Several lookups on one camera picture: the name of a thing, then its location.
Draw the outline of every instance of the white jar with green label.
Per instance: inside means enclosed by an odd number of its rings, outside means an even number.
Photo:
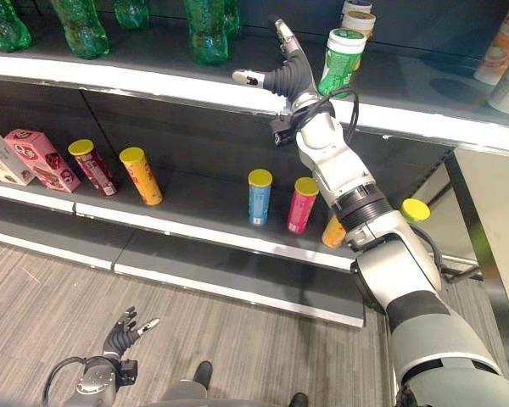
[[[322,95],[348,86],[366,46],[366,36],[358,31],[337,28],[330,31],[326,60],[318,89]]]

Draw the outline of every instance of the box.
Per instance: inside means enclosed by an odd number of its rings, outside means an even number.
[[[0,136],[0,181],[28,185],[34,176]]]
[[[73,192],[79,186],[79,178],[44,133],[17,129],[11,131],[4,141],[45,187]]]

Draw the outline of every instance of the bottle cap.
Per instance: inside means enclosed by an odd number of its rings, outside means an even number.
[[[366,43],[366,36],[358,31],[336,28],[330,31],[328,41],[338,46],[363,46]]]
[[[343,18],[342,27],[349,30],[369,31],[375,25],[376,17],[373,14],[361,11],[349,11]]]
[[[430,217],[430,208],[421,200],[408,198],[401,204],[401,214],[407,220],[418,222]]]
[[[94,143],[86,138],[77,140],[68,146],[71,155],[86,155],[94,149]]]
[[[319,193],[319,187],[313,178],[302,176],[294,183],[294,189],[306,197],[313,197]]]
[[[249,172],[249,184],[254,187],[267,187],[271,185],[271,181],[273,181],[273,176],[271,176],[271,172],[268,170],[259,168]]]
[[[363,0],[346,0],[343,3],[341,14],[347,14],[348,11],[359,10],[369,13],[372,11],[372,4]]]
[[[122,150],[119,154],[119,159],[124,164],[134,164],[142,161],[145,158],[145,153],[140,147],[129,147]]]

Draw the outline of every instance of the red can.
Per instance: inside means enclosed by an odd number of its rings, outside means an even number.
[[[294,195],[288,212],[287,228],[292,233],[303,233],[315,203],[319,188],[313,178],[298,178],[294,183]]]
[[[94,143],[87,139],[77,140],[68,146],[68,151],[74,156],[87,178],[102,195],[110,197],[117,193],[117,188],[111,179],[111,173],[103,163],[98,151],[94,148]]]

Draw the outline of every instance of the black shoe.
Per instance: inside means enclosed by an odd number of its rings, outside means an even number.
[[[307,396],[303,393],[296,393],[292,397],[292,400],[290,400],[288,407],[307,407],[307,404]]]
[[[210,388],[211,375],[213,374],[213,365],[208,360],[204,360],[198,365],[194,373],[194,381],[200,383],[207,390]]]

